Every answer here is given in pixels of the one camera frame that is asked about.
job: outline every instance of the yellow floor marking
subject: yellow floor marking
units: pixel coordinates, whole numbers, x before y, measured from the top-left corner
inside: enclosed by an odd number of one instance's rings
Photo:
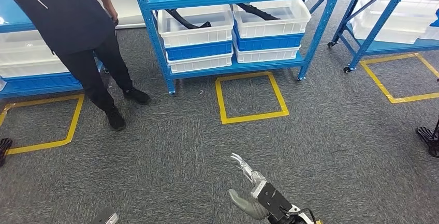
[[[224,105],[224,99],[223,99],[223,91],[221,89],[221,82],[228,81],[228,80],[235,80],[235,79],[261,77],[261,76],[268,76],[268,78],[270,79],[271,86],[273,87],[274,93],[276,94],[276,98],[277,98],[279,104],[281,105],[281,111],[227,118],[226,107]],[[215,81],[215,87],[216,87],[216,96],[218,98],[218,105],[219,105],[219,111],[220,111],[219,114],[221,116],[221,122],[223,124],[230,124],[230,123],[237,123],[237,122],[249,122],[249,121],[262,120],[262,119],[267,119],[267,118],[275,118],[275,117],[289,115],[288,108],[285,104],[284,98],[282,97],[281,91],[279,90],[279,86],[276,83],[276,79],[274,78],[273,73],[271,73],[269,71],[219,77]]]
[[[417,57],[431,72],[433,72],[433,74],[435,74],[436,77],[439,78],[439,72],[437,72],[437,70],[434,69],[434,67],[430,63],[428,63],[428,61],[419,53],[409,53],[409,54],[403,54],[398,56],[363,60],[360,62],[360,64],[364,67],[366,73],[372,78],[372,80],[375,82],[378,88],[381,89],[381,91],[384,93],[384,95],[389,99],[391,103],[402,103],[402,102],[419,101],[419,100],[425,100],[431,98],[439,98],[439,93],[429,93],[423,95],[394,98],[390,94],[390,92],[384,87],[381,81],[376,77],[376,75],[372,72],[369,66],[367,66],[367,64],[380,63],[380,62],[386,62],[386,61],[392,61],[392,60],[410,58],[410,57]]]
[[[64,96],[64,97],[57,97],[57,98],[49,98],[49,99],[42,99],[42,100],[35,100],[35,101],[25,101],[25,102],[17,102],[17,103],[10,103],[7,104],[3,110],[3,112],[0,114],[0,126],[3,124],[3,121],[5,120],[6,114],[8,113],[8,110],[11,108],[18,108],[18,107],[25,107],[25,106],[33,106],[33,105],[39,105],[44,103],[51,103],[51,102],[58,102],[58,101],[67,101],[67,100],[73,100],[77,99],[78,102],[76,104],[75,112],[73,114],[69,131],[67,133],[65,140],[59,140],[59,141],[53,141],[43,144],[37,144],[37,145],[29,145],[29,146],[23,146],[23,147],[16,147],[9,149],[6,154],[17,154],[17,153],[25,153],[25,152],[31,152],[41,149],[48,149],[48,148],[54,148],[62,145],[66,145],[71,142],[73,138],[73,134],[76,130],[76,125],[78,124],[79,119],[79,113],[81,112],[82,103],[84,102],[84,95],[71,95],[71,96]]]

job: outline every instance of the black shoe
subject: black shoe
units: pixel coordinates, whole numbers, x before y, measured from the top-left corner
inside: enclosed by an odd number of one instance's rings
[[[114,130],[121,131],[121,130],[125,129],[125,127],[126,127],[125,120],[123,119],[123,117],[119,113],[119,110],[116,107],[113,107],[109,111],[105,111],[105,114],[107,115],[108,122],[110,123],[110,126]]]
[[[133,99],[140,105],[148,105],[151,102],[150,97],[146,93],[136,88],[131,88],[128,91],[124,91],[124,96],[128,99]]]

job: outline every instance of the robotic hand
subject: robotic hand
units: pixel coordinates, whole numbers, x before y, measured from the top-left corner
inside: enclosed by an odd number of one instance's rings
[[[271,224],[317,224],[314,215],[309,209],[300,210],[286,200],[266,178],[252,168],[238,155],[232,153],[231,158],[239,162],[239,166],[244,172],[245,177],[253,184],[250,195],[250,202],[239,197],[233,189],[228,190],[230,198],[235,206],[253,219],[263,220],[268,217]],[[304,213],[310,212],[312,221]]]

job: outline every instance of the person's hand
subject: person's hand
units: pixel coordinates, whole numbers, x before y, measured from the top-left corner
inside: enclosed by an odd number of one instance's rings
[[[111,2],[104,4],[104,8],[108,11],[108,14],[110,15],[113,22],[117,23],[119,21],[118,20],[118,13],[116,12],[115,8],[113,7],[113,4]]]

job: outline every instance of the black cable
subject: black cable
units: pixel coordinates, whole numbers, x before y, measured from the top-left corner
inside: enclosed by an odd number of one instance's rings
[[[172,9],[166,9],[166,12],[168,12],[168,14],[170,14],[174,19],[176,19],[178,22],[180,22],[180,24],[182,24],[183,26],[185,26],[187,29],[197,29],[197,28],[204,28],[204,27],[211,27],[212,25],[210,24],[210,22],[206,22],[205,24],[201,25],[201,26],[195,26],[190,24],[188,21],[186,21],[178,12],[176,8],[172,8]]]
[[[309,209],[309,208],[304,208],[304,209],[302,209],[300,211],[297,211],[297,212],[290,212],[290,211],[284,209],[283,207],[279,207],[279,208],[281,209],[282,213],[284,213],[285,215],[293,215],[293,216],[298,216],[298,215],[300,215],[300,214],[302,214],[302,213],[304,213],[306,211],[309,211],[310,215],[311,215],[311,218],[313,219],[313,223],[316,224],[316,220],[314,218],[314,214],[311,211],[311,209]]]
[[[250,4],[238,3],[237,5],[238,5],[240,8],[244,9],[244,11],[245,11],[246,13],[251,13],[251,14],[254,14],[254,15],[256,15],[256,16],[259,16],[259,17],[261,17],[262,19],[264,19],[265,21],[280,20],[279,18],[274,17],[274,16],[272,16],[271,14],[266,13],[266,12],[264,12],[264,11],[258,9],[258,8],[255,7],[255,6],[252,6],[252,5],[250,5]]]

